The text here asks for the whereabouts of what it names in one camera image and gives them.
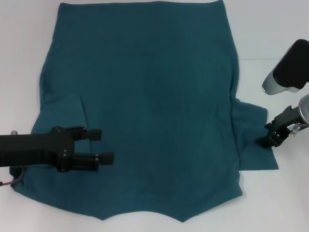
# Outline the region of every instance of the fabric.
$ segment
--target fabric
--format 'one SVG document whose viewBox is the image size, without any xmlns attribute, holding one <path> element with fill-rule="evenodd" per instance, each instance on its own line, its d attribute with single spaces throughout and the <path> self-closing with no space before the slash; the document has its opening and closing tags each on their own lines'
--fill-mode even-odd
<svg viewBox="0 0 309 232">
<path fill-rule="evenodd" d="M 239 170 L 278 168 L 254 143 L 267 110 L 236 99 L 238 78 L 222 1 L 62 3 L 32 132 L 101 128 L 102 141 L 76 151 L 114 151 L 114 165 L 28 167 L 13 188 L 100 219 L 152 211 L 186 221 L 238 197 Z"/>
</svg>

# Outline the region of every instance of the white table surface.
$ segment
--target white table surface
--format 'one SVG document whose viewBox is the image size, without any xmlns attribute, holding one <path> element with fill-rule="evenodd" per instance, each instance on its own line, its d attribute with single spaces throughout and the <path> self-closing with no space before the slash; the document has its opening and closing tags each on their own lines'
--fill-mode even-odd
<svg viewBox="0 0 309 232">
<path fill-rule="evenodd" d="M 39 75 L 60 3 L 0 0 L 0 134 L 12 130 L 30 133 L 36 120 Z M 295 40 L 309 40 L 309 1 L 226 0 L 225 6 L 240 59 L 238 98 L 267 108 L 269 120 L 288 105 L 297 106 L 309 92 L 309 85 L 295 94 L 268 96 L 261 84 Z M 101 221 L 33 201 L 10 187 L 0 187 L 0 231 L 308 232 L 309 130 L 288 139 L 274 153 L 278 171 L 241 172 L 244 196 L 185 223 L 151 212 L 122 214 Z M 8 168 L 0 168 L 0 180 L 10 179 Z"/>
</svg>

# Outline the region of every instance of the teal t-shirt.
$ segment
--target teal t-shirt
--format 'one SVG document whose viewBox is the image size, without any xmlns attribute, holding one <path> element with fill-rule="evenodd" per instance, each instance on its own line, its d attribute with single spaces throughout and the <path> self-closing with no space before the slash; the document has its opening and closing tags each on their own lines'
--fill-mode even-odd
<svg viewBox="0 0 309 232">
<path fill-rule="evenodd" d="M 102 141 L 75 150 L 114 151 L 114 165 L 28 167 L 13 188 L 100 219 L 152 211 L 185 221 L 238 197 L 239 170 L 278 168 L 272 150 L 254 143 L 267 110 L 236 99 L 238 78 L 221 0 L 62 3 L 33 133 L 100 128 Z"/>
</svg>

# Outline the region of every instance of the teal cloth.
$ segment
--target teal cloth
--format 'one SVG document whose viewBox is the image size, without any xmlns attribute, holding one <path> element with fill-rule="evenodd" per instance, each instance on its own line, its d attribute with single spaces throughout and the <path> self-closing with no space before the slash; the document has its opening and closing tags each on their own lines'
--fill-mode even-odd
<svg viewBox="0 0 309 232">
<path fill-rule="evenodd" d="M 62 3 L 32 132 L 101 128 L 102 141 L 76 151 L 115 151 L 114 165 L 28 167 L 13 188 L 100 219 L 152 211 L 186 221 L 238 197 L 239 170 L 278 168 L 254 143 L 267 110 L 236 99 L 238 78 L 222 1 Z"/>
</svg>

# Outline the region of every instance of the white background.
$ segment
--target white background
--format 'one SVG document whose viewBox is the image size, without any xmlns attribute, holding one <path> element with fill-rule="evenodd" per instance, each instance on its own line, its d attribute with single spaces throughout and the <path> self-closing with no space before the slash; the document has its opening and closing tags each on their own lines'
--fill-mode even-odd
<svg viewBox="0 0 309 232">
<path fill-rule="evenodd" d="M 38 78 L 60 3 L 0 0 L 0 134 L 12 130 L 30 133 L 39 113 Z M 309 1 L 226 0 L 225 7 L 240 59 L 237 96 L 267 108 L 270 121 L 288 105 L 297 106 L 309 92 L 309 85 L 295 94 L 275 96 L 261 89 L 263 80 L 289 46 L 299 38 L 309 40 Z M 274 153 L 280 170 L 241 172 L 244 196 L 185 223 L 151 212 L 122 214 L 101 221 L 38 203 L 10 187 L 0 187 L 0 231 L 308 232 L 309 129 L 288 139 Z M 0 168 L 0 180 L 10 179 L 8 168 Z"/>
</svg>

